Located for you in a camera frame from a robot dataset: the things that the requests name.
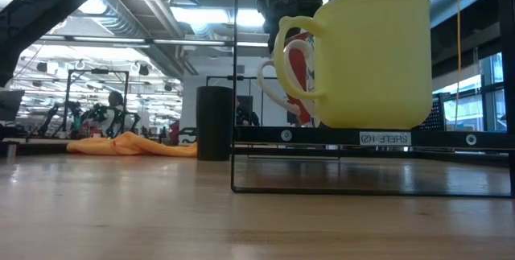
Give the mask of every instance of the wooden table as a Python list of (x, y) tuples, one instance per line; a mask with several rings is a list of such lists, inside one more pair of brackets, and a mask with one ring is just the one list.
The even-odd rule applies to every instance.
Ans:
[(0, 255), (513, 259), (515, 202), (243, 195), (230, 191), (227, 163), (23, 157), (0, 166)]

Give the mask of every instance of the label sticker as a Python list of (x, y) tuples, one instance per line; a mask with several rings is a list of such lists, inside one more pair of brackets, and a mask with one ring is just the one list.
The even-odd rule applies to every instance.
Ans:
[(411, 145), (410, 132), (360, 132), (362, 146), (401, 146)]

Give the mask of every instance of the orange cloth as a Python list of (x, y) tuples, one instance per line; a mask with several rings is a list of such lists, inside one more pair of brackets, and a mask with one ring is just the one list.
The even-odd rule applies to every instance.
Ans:
[(196, 143), (189, 147), (167, 147), (132, 132), (125, 132), (115, 139), (85, 138), (66, 146), (68, 152), (87, 155), (166, 155), (196, 157)]

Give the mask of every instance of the yellow cord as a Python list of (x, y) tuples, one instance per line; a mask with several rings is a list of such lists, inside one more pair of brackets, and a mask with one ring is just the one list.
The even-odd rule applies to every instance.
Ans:
[(458, 84), (456, 86), (456, 110), (454, 117), (454, 130), (458, 130), (458, 104), (459, 104), (459, 82), (461, 81), (461, 3), (457, 0), (458, 7), (457, 20), (458, 20)]

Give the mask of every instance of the black trash can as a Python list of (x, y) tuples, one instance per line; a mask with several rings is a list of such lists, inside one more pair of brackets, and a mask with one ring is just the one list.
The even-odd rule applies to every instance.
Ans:
[(199, 160), (225, 161), (231, 155), (233, 90), (203, 86), (196, 90), (196, 141)]

